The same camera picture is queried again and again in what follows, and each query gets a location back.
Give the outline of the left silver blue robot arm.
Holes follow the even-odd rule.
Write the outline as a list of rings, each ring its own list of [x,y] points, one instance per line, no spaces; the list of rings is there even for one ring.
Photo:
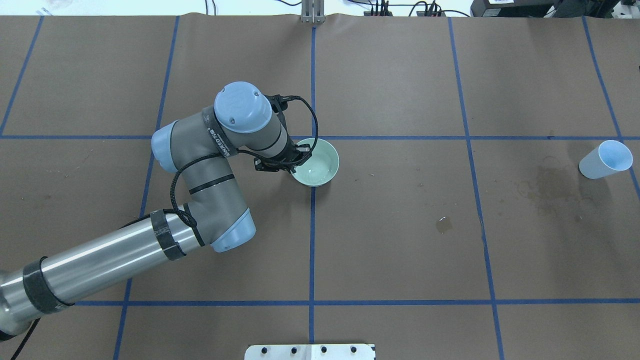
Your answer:
[[[170,175],[166,204],[151,208],[147,190],[139,216],[120,228],[4,272],[1,340],[197,249],[224,253],[247,243],[257,226],[231,159],[251,158],[258,173],[294,174],[316,155],[318,135],[318,116],[304,96],[268,95],[244,80],[158,127],[150,158]]]

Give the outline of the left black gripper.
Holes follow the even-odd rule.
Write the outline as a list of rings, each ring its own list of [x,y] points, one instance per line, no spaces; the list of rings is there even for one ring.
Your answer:
[[[298,163],[306,162],[313,154],[314,145],[308,143],[295,144],[289,135],[282,150],[275,156],[275,164],[254,157],[254,170],[263,173],[288,173]]]

